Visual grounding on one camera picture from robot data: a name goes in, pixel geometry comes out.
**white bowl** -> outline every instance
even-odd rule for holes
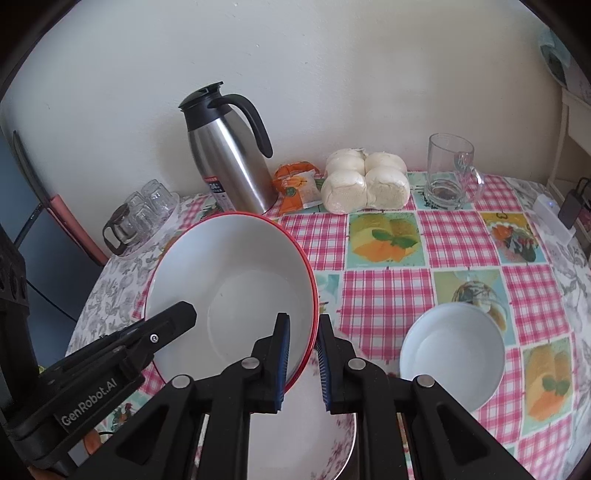
[[[200,447],[205,433],[199,439]],[[333,480],[349,461],[355,434],[354,414],[326,411],[314,351],[300,379],[285,394],[281,411],[251,415],[247,478]],[[200,452],[198,448],[196,463]]]
[[[181,300],[195,307],[197,321],[154,355],[164,381],[220,374],[272,335],[279,312],[291,321],[286,389],[304,369],[318,330],[316,282],[302,249],[276,223],[231,212],[182,234],[156,268],[145,317]]]
[[[400,376],[431,375],[468,411],[495,393],[505,371],[505,344],[495,321],[467,303],[438,305],[419,317],[400,352]]]

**thermos lid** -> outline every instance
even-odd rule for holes
[[[222,96],[220,94],[222,85],[223,82],[217,82],[200,88],[188,95],[178,106],[185,115],[189,131],[207,125],[232,111],[229,105],[220,105],[214,108],[209,106],[211,100]]]

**orange food package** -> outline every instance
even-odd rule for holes
[[[322,203],[315,178],[317,174],[320,174],[320,170],[306,161],[282,165],[277,169],[273,186],[283,195],[279,215]]]

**stainless steel thermos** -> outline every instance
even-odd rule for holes
[[[263,158],[273,155],[271,141],[255,106],[242,95],[222,96],[222,84],[207,85],[179,105],[191,152],[222,210],[262,214],[277,200]],[[230,105],[244,113],[250,128]]]

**steamed bun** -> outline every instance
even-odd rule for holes
[[[337,215],[356,212],[367,204],[365,177],[356,170],[335,170],[320,191],[324,207]]]
[[[398,210],[410,198],[407,176],[396,167],[379,165],[365,176],[368,207],[378,210]]]
[[[380,165],[397,168],[402,173],[407,172],[406,163],[404,163],[404,160],[398,155],[392,155],[391,153],[386,152],[376,152],[372,153],[365,159],[366,173]]]
[[[362,160],[365,160],[365,150],[363,148],[341,148],[340,150],[337,150],[336,152],[332,152],[328,158],[326,159],[326,164],[328,165],[328,163],[330,162],[330,160],[332,160],[333,158],[336,157],[340,157],[341,155],[354,155],[356,157],[361,158]]]
[[[365,162],[363,158],[358,155],[350,153],[333,157],[326,163],[326,175],[330,175],[336,170],[355,170],[361,175],[365,175]]]

